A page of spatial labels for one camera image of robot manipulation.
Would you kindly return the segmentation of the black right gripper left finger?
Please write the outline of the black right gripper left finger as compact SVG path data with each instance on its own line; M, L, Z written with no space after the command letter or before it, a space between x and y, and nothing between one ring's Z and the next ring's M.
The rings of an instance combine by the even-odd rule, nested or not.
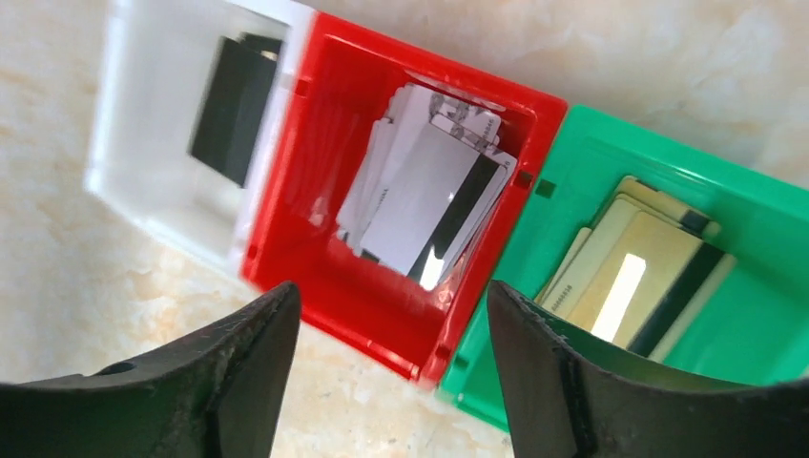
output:
M267 457L299 336L283 282L170 343L74 374L1 387L5 457Z

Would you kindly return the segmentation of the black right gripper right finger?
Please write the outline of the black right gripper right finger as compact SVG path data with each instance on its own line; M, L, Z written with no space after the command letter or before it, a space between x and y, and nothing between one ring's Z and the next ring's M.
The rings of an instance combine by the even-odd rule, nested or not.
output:
M808 384L741 385L604 342L502 281L487 314L518 457L804 457Z

